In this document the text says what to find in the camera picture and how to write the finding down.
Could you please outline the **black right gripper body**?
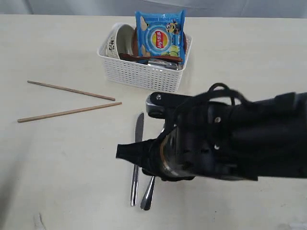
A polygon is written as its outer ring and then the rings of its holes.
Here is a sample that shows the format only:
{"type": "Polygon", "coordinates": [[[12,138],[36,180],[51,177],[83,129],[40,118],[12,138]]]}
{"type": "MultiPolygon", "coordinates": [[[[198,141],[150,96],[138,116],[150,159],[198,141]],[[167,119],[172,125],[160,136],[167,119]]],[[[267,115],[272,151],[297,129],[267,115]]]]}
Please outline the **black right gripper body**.
{"type": "Polygon", "coordinates": [[[230,146],[234,111],[256,113],[259,104],[240,98],[240,105],[194,96],[179,105],[165,120],[156,139],[164,181],[209,177],[227,181],[257,181],[247,155],[230,146]]]}

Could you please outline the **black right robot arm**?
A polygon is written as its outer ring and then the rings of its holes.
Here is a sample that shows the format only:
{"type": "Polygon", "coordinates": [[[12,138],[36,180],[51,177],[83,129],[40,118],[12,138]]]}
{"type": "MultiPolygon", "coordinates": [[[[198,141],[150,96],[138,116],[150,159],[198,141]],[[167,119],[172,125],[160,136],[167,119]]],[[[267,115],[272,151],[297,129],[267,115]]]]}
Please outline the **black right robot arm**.
{"type": "Polygon", "coordinates": [[[257,181],[307,176],[307,95],[253,102],[223,83],[195,96],[154,92],[146,111],[163,119],[154,139],[119,144],[116,158],[149,176],[257,181]]]}

